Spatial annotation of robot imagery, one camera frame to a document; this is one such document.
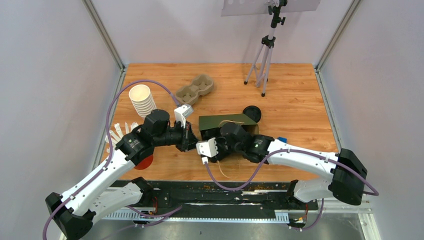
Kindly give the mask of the green paper bag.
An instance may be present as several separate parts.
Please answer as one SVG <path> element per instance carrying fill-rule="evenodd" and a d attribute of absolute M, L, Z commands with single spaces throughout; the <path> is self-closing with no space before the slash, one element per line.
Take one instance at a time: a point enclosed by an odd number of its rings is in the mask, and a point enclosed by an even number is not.
<path fill-rule="evenodd" d="M 243 157 L 226 145 L 220 130 L 227 123 L 241 126 L 254 135 L 259 133 L 258 123 L 244 113 L 203 115 L 198 118 L 198 127 L 203 141 L 215 138 L 217 155 L 208 158 L 211 170 L 219 171 L 221 178 L 236 180 L 241 176 L 241 160 Z"/>

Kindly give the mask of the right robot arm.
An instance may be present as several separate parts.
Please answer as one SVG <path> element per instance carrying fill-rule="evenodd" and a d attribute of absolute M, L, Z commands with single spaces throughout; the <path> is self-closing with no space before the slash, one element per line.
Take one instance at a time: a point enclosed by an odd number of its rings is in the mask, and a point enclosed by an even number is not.
<path fill-rule="evenodd" d="M 288 166 L 318 175 L 313 180 L 291 181 L 285 201 L 292 209 L 331 197 L 359 206 L 367 185 L 368 171 L 352 150 L 325 152 L 302 148 L 271 136 L 251 134 L 233 122 L 220 127 L 216 137 L 198 143 L 197 152 L 203 163 L 206 159 L 215 162 L 238 153 L 252 163 Z"/>

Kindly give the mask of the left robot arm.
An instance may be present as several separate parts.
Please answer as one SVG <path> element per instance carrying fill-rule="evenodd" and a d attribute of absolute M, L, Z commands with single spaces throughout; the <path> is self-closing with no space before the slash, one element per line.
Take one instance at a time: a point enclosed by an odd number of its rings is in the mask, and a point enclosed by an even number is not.
<path fill-rule="evenodd" d="M 104 216 L 127 205 L 149 206 L 153 201 L 152 187 L 142 178 L 103 195 L 119 177 L 152 156 L 156 147 L 175 146 L 181 152 L 195 149 L 198 142 L 187 117 L 193 108 L 184 104 L 170 115 L 154 109 L 144 118 L 143 124 L 125 134 L 115 145 L 108 158 L 73 187 L 59 194 L 50 193 L 45 203 L 54 221 L 68 240 L 84 237 L 93 225 Z"/>

